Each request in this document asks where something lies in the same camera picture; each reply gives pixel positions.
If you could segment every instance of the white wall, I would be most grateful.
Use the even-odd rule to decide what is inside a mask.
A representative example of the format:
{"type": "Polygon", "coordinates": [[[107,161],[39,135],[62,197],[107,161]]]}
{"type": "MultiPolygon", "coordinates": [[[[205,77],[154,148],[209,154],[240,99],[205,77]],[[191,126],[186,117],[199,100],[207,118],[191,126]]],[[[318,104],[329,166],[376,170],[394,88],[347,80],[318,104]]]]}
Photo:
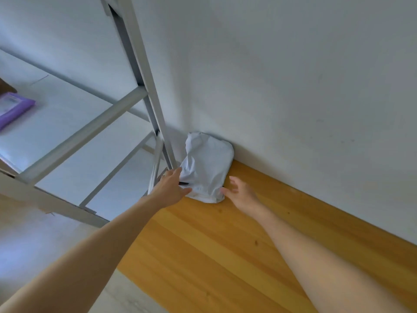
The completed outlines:
{"type": "MultiPolygon", "coordinates": [[[[134,0],[165,119],[417,243],[417,0],[134,0]]],[[[114,101],[99,0],[2,0],[0,47],[114,101]]]]}

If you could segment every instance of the wooden floor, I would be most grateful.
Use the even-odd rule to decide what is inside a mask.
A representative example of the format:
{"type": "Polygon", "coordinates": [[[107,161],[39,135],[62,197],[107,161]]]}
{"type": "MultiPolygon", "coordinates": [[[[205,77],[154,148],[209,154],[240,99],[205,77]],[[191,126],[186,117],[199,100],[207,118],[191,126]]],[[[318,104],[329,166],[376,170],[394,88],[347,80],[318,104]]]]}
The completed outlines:
{"type": "MultiPolygon", "coordinates": [[[[230,174],[417,312],[417,246],[237,161],[230,174]]],[[[315,312],[263,229],[228,199],[161,210],[118,268],[171,313],[315,312]]]]}

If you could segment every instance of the purple package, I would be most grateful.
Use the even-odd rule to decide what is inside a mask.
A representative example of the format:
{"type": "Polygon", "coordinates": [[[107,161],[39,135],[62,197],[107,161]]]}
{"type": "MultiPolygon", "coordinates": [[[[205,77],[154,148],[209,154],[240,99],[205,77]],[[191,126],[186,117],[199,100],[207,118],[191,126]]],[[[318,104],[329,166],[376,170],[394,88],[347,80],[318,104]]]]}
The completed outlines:
{"type": "Polygon", "coordinates": [[[7,92],[0,96],[0,131],[34,106],[35,100],[7,92]]]}

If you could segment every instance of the white plastic bag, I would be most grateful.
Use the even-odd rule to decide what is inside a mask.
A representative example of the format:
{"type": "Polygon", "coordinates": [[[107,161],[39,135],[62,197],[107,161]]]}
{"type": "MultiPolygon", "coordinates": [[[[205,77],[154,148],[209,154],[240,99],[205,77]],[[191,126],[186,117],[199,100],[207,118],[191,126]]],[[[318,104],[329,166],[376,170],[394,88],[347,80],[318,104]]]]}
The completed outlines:
{"type": "Polygon", "coordinates": [[[220,188],[233,161],[232,144],[204,133],[189,133],[185,150],[180,181],[193,189],[187,196],[205,203],[224,200],[220,188]]]}

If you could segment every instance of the person's arm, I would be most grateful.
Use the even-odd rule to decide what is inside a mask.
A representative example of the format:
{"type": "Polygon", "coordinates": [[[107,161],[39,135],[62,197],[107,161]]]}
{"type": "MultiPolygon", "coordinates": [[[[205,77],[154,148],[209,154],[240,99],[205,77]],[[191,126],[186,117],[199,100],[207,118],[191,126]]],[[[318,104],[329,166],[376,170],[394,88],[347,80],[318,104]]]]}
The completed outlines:
{"type": "Polygon", "coordinates": [[[51,264],[0,307],[0,313],[83,313],[150,218],[191,189],[178,186],[181,168],[168,171],[150,195],[51,264]]]}
{"type": "Polygon", "coordinates": [[[276,216],[248,184],[230,180],[234,189],[222,193],[264,228],[320,313],[409,312],[367,274],[276,216]]]}

